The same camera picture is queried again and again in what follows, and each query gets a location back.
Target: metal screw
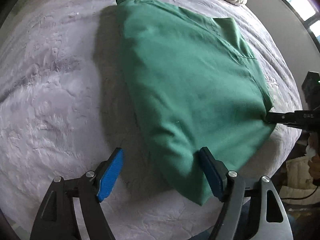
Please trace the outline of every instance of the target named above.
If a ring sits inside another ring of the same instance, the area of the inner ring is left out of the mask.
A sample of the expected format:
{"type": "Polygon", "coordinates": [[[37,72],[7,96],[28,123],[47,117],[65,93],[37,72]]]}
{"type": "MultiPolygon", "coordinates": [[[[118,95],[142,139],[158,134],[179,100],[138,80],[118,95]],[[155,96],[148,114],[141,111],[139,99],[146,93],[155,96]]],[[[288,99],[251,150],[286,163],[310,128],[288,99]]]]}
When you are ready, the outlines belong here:
{"type": "Polygon", "coordinates": [[[235,178],[236,176],[238,176],[238,173],[236,173],[235,171],[229,171],[229,172],[228,172],[228,175],[229,175],[230,177],[235,178]]]}
{"type": "Polygon", "coordinates": [[[268,176],[263,176],[263,177],[262,177],[262,180],[263,180],[264,182],[269,182],[269,181],[270,181],[270,178],[269,178],[268,176]]]}
{"type": "Polygon", "coordinates": [[[94,176],[94,171],[88,171],[86,174],[85,174],[88,178],[92,178],[94,176]]]}
{"type": "Polygon", "coordinates": [[[53,181],[54,182],[60,182],[61,181],[61,177],[60,176],[54,177],[53,181]]]}

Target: gray wall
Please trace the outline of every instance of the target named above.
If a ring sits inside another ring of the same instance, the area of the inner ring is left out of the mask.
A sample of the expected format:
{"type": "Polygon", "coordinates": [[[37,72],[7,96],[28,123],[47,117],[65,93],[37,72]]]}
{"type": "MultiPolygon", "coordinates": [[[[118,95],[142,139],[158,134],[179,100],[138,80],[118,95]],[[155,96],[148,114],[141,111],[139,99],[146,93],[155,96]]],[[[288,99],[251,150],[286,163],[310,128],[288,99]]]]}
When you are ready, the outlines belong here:
{"type": "Polygon", "coordinates": [[[281,0],[248,0],[248,8],[271,34],[286,61],[307,109],[301,85],[308,71],[320,72],[320,53],[300,20],[281,0]]]}

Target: bed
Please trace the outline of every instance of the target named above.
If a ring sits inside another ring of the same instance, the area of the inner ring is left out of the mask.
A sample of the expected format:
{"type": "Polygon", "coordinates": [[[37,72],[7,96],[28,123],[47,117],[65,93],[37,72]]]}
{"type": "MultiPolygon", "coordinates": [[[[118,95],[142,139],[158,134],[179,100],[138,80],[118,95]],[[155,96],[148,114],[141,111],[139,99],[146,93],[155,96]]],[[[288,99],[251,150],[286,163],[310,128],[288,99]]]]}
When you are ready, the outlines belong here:
{"type": "MultiPolygon", "coordinates": [[[[301,110],[294,79],[262,23],[246,6],[223,0],[160,0],[209,17],[232,17],[259,60],[272,111],[301,110]]],[[[211,227],[221,209],[172,189],[148,152],[123,75],[115,0],[19,0],[0,29],[0,207],[31,231],[52,179],[77,178],[125,152],[123,171],[101,203],[116,239],[184,240],[211,227]]],[[[277,125],[241,169],[271,176],[300,131],[277,125]]],[[[75,211],[87,239],[80,204],[75,211]]]]}

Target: window frame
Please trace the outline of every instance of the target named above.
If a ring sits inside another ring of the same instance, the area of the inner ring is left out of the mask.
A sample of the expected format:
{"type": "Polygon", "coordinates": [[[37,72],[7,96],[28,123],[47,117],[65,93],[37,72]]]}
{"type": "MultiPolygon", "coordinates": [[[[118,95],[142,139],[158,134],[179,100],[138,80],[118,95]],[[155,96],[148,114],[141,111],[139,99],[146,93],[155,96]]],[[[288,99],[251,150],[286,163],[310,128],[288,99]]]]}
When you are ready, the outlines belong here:
{"type": "Polygon", "coordinates": [[[313,9],[316,11],[316,13],[311,16],[309,19],[307,20],[303,20],[301,18],[301,16],[297,13],[297,11],[291,6],[291,4],[287,1],[287,0],[281,0],[286,6],[288,6],[288,8],[295,14],[295,16],[300,20],[300,22],[302,23],[302,25],[305,27],[305,29],[307,30],[307,32],[309,33],[311,39],[313,40],[313,42],[315,43],[319,53],[320,53],[320,42],[318,41],[318,39],[316,38],[316,36],[314,35],[314,33],[310,30],[310,26],[315,23],[316,21],[320,20],[320,11],[318,10],[318,8],[316,7],[316,5],[313,3],[313,1],[308,0],[308,2],[311,4],[311,6],[313,7],[313,9]]]}

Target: green fabric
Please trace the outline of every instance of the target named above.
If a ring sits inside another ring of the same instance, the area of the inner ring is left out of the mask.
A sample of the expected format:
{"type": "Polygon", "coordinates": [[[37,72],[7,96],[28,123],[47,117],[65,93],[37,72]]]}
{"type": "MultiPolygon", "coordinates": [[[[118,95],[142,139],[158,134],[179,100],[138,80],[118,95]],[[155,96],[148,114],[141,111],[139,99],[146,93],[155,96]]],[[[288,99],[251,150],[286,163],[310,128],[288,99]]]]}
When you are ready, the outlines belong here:
{"type": "Polygon", "coordinates": [[[195,153],[238,170],[269,137],[257,59],[231,18],[157,0],[116,0],[120,64],[155,166],[188,199],[211,195],[195,153]]]}

